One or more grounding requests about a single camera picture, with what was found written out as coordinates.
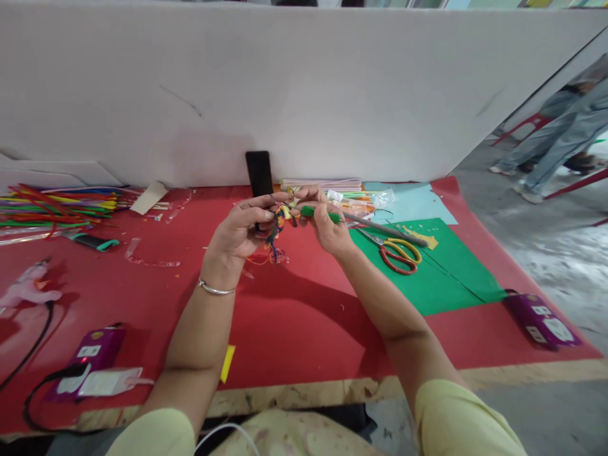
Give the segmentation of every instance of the scissors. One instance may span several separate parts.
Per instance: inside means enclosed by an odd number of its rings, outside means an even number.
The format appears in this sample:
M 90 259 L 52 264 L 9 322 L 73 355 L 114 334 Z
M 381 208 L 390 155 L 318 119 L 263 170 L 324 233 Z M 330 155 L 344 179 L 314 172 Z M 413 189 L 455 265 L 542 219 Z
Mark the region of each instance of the scissors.
M 373 235 L 369 234 L 368 232 L 363 231 L 359 227 L 355 227 L 355 228 L 361 234 L 363 234 L 367 239 L 369 239 L 370 241 L 372 241 L 374 244 L 376 244 L 379 247 L 380 256 L 382 257 L 382 259 L 384 260 L 384 262 L 390 269 L 394 270 L 398 274 L 403 274 L 404 276 L 411 276 L 414 272 L 416 272 L 418 270 L 417 265 L 420 264 L 420 262 L 422 261 L 422 257 L 420 256 L 420 252 L 418 251 L 418 249 L 416 247 L 414 247 L 413 245 L 411 245 L 409 242 L 403 241 L 402 239 L 393 239 L 392 237 L 389 237 L 387 240 L 384 240 L 381 237 L 373 236 Z M 401 245 L 407 247 L 414 254 L 414 258 L 410 257 L 397 244 L 401 244 Z M 399 255 L 396 255 L 396 254 L 388 251 L 388 249 L 386 248 L 387 246 L 392 247 L 397 253 L 399 253 Z M 397 266 L 393 265 L 388 260 L 388 257 L 391 257 L 397 261 L 407 264 L 410 267 L 410 270 L 398 268 Z

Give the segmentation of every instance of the phone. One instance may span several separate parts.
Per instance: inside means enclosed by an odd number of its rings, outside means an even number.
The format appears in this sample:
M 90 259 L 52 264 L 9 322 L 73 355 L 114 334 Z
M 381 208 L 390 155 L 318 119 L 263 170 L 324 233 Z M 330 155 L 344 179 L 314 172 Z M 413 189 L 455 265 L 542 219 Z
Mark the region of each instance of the phone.
M 248 151 L 245 153 L 247 171 L 253 196 L 270 194 L 272 188 L 272 174 L 270 173 L 270 154 L 268 151 Z

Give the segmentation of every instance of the green craft paper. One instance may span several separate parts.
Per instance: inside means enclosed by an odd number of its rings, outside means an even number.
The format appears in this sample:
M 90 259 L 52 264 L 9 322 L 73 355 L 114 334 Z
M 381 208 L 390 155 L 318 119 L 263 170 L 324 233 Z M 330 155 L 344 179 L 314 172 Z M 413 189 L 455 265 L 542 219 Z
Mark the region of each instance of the green craft paper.
M 386 274 L 386 277 L 397 286 L 421 314 L 434 315 L 484 303 L 498 302 L 507 296 L 490 271 L 479 262 L 442 219 L 413 220 L 401 222 L 399 225 L 425 236 L 435 236 L 439 242 L 434 250 L 417 247 L 421 251 L 422 262 L 418 265 L 418 271 L 412 275 L 397 274 L 391 270 L 384 263 L 378 247 L 373 242 L 356 229 L 350 230 L 350 233 L 355 244 L 367 255 L 367 258 Z M 387 238 L 387 235 L 373 228 L 365 230 L 380 238 Z M 390 257 L 389 260 L 397 267 L 408 269 L 407 265 L 397 260 Z M 454 277 L 445 272 L 437 263 Z M 479 298 L 463 285 L 471 289 Z

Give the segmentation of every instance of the white cable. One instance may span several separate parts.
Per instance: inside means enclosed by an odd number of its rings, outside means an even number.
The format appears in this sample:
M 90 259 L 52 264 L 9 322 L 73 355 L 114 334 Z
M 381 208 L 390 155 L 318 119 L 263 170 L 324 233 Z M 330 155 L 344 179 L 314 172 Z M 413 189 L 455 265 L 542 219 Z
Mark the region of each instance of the white cable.
M 258 451 L 258 447 L 255 446 L 255 442 L 253 441 L 253 439 L 251 438 L 251 436 L 247 433 L 247 431 L 245 431 L 241 426 L 239 426 L 238 424 L 235 423 L 225 423 L 225 424 L 220 424 L 218 427 L 216 427 L 213 431 L 211 431 L 210 433 L 208 433 L 199 443 L 198 445 L 196 445 L 196 448 L 194 449 L 194 454 L 196 454 L 196 451 L 198 450 L 198 447 L 200 447 L 202 444 L 204 444 L 205 440 L 207 440 L 209 437 L 211 437 L 213 434 L 215 434 L 217 431 L 219 431 L 220 429 L 225 429 L 225 428 L 234 428 L 237 429 L 238 431 L 241 432 L 241 434 L 243 434 L 245 436 L 245 438 L 247 439 L 247 441 L 249 442 L 249 444 L 253 447 L 253 451 L 255 452 L 256 456 L 260 456 L 260 452 Z

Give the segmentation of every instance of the gray floor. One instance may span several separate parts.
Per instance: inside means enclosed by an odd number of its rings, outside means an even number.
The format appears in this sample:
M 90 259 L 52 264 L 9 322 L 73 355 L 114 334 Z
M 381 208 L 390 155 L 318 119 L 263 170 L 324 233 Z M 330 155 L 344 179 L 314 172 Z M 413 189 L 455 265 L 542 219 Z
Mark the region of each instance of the gray floor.
M 471 210 L 587 338 L 608 355 L 608 180 L 531 205 L 510 188 L 521 175 L 486 169 L 504 150 L 482 143 L 453 172 Z M 551 193 L 579 180 L 564 168 Z M 555 383 L 484 391 L 480 397 L 509 420 L 531 456 L 608 455 L 608 381 Z M 374 446 L 416 454 L 405 400 L 369 404 L 379 424 Z

